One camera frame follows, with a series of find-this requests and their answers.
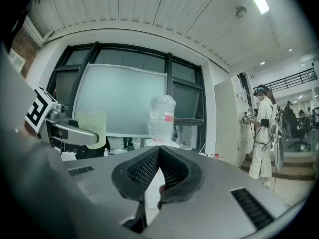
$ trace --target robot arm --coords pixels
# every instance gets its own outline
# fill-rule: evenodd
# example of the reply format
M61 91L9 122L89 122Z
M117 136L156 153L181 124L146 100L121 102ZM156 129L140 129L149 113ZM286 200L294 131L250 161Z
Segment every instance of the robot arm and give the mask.
M79 128L76 120L66 117L66 106L59 104L44 88L34 90L36 99L25 120L35 130L37 137L45 145L55 147L61 143L93 145L99 136Z

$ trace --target stairs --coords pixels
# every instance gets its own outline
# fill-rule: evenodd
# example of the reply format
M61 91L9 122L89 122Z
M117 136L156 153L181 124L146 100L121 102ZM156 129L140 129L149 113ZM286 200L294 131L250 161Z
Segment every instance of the stairs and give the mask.
M272 177L298 180L298 181L312 181L315 178L315 171L313 169L314 162L308 157L284 157L283 170L277 170L275 167L274 157L271 156ZM245 162L241 169L249 172L252 162L252 155L246 156Z

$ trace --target white pants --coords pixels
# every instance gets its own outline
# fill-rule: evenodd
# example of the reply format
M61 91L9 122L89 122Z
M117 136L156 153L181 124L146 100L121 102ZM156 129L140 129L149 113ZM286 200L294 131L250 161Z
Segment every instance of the white pants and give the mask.
M262 146L254 147L254 154L253 154L253 162L250 165L249 169L249 176L254 179L258 179L259 171L260 177L271 177L271 161L270 161L270 149L271 146L267 146L265 151L262 151Z

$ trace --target cable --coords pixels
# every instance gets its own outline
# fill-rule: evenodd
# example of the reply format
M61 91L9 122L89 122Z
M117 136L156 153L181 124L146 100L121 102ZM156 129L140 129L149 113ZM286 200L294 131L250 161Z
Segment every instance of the cable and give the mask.
M261 130L261 127L262 127L262 126L260 126L260 129L258 130L258 132L256 133L256 136L255 136L255 138L254 138L253 130L252 130L251 124L250 124L250 130L251 130L251 134L253 135L254 142L264 145L264 146L261 148L261 150L262 150L263 152L265 152L265 151L267 150L267 144L270 143L270 141L273 139L274 133L276 132L276 129L277 129L277 118L275 118L275 121L276 121L276 123L275 123L275 130L273 131L273 134L272 134L270 140L269 140L266 144L264 144L264 143L262 143L262 142L257 142L257 141L255 140L255 139L257 138L257 135L258 135L259 131Z
M204 143L203 148L199 151L199 153L201 153L201 151L204 149L205 145L206 145L206 142Z
M274 183L273 192L275 192L275 185L276 185L276 180L277 180L277 170L278 170L278 145L279 145L279 139L278 139L278 141L277 141L277 164L275 164L275 166L276 166L276 176L275 176L275 183Z

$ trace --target air vent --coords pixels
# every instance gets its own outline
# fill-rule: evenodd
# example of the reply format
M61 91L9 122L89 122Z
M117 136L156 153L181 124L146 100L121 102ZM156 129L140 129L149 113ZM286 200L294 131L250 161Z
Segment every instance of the air vent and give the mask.
M84 167L80 167L80 168L74 168L74 169L70 169L68 170L69 174L71 176L75 176L75 175L78 175L78 174L82 174L82 173L87 173L87 172L90 172L90 171L93 171L94 169L91 167L91 166L84 166Z
M244 188L237 189L231 191L231 194L258 230L266 227L274 221L274 218L248 192L248 190Z

